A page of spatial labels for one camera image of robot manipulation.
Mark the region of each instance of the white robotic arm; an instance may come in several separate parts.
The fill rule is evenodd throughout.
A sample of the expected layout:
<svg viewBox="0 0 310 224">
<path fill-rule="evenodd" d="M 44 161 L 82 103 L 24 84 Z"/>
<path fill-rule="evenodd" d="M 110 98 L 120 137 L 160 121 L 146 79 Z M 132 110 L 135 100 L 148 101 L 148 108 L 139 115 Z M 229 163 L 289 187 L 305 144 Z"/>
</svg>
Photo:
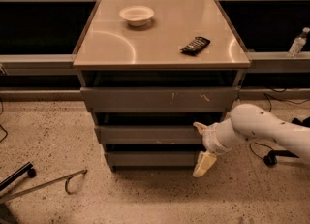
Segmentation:
<svg viewBox="0 0 310 224">
<path fill-rule="evenodd" d="M 201 152 L 193 176 L 200 177 L 222 155 L 239 144 L 268 139 L 286 150 L 310 161 L 310 128 L 278 119 L 270 112 L 251 104 L 242 104 L 231 112 L 231 118 L 205 126 L 195 122 L 202 134 L 206 152 Z"/>
</svg>

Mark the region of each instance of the white bowl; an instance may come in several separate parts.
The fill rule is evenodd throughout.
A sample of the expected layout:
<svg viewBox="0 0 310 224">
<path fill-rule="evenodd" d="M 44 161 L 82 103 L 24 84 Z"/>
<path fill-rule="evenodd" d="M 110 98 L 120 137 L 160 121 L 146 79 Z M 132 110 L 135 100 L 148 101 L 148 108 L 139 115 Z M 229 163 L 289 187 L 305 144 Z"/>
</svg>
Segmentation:
<svg viewBox="0 0 310 224">
<path fill-rule="evenodd" d="M 131 6 L 122 9 L 119 15 L 131 26 L 143 26 L 154 16 L 154 11 L 145 6 Z"/>
</svg>

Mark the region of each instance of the clear plastic bottle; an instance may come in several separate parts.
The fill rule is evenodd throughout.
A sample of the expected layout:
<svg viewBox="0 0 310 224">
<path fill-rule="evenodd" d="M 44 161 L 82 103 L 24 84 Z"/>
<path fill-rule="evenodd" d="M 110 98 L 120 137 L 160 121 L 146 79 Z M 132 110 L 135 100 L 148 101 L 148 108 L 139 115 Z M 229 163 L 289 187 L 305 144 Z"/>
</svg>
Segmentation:
<svg viewBox="0 0 310 224">
<path fill-rule="evenodd" d="M 304 27 L 302 29 L 302 33 L 299 34 L 295 39 L 294 42 L 291 45 L 291 48 L 289 50 L 288 56 L 289 57 L 296 57 L 302 50 L 303 46 L 307 42 L 307 35 L 310 31 L 310 28 Z"/>
</svg>

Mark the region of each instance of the floor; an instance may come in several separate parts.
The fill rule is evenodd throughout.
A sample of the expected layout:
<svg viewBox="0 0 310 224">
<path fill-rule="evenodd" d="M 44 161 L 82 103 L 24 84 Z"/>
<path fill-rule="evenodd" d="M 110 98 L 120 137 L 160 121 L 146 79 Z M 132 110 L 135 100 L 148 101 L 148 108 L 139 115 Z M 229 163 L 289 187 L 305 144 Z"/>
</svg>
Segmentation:
<svg viewBox="0 0 310 224">
<path fill-rule="evenodd" d="M 247 102 L 269 109 L 268 101 Z M 271 104 L 286 121 L 310 115 L 309 102 Z M 9 133 L 0 143 L 0 181 L 27 162 L 37 171 L 0 196 L 88 170 L 71 180 L 71 195 L 61 181 L 8 201 L 0 207 L 0 223 L 309 223 L 310 164 L 298 158 L 279 158 L 269 168 L 244 145 L 200 178 L 189 169 L 112 173 L 82 102 L 4 102 L 0 124 Z M 253 149 L 260 156 L 269 152 L 256 144 Z"/>
</svg>

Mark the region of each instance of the drawer front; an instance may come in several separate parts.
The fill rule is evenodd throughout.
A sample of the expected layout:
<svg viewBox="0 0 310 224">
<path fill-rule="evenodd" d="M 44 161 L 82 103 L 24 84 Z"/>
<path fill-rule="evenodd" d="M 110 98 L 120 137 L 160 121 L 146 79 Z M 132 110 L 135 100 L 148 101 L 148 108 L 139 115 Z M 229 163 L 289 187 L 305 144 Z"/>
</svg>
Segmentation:
<svg viewBox="0 0 310 224">
<path fill-rule="evenodd" d="M 87 88 L 90 112 L 224 112 L 237 88 Z"/>
<path fill-rule="evenodd" d="M 175 153 L 106 153 L 109 166 L 195 166 L 198 159 L 197 152 Z"/>
<path fill-rule="evenodd" d="M 194 126 L 96 126 L 101 144 L 202 144 Z"/>
</svg>

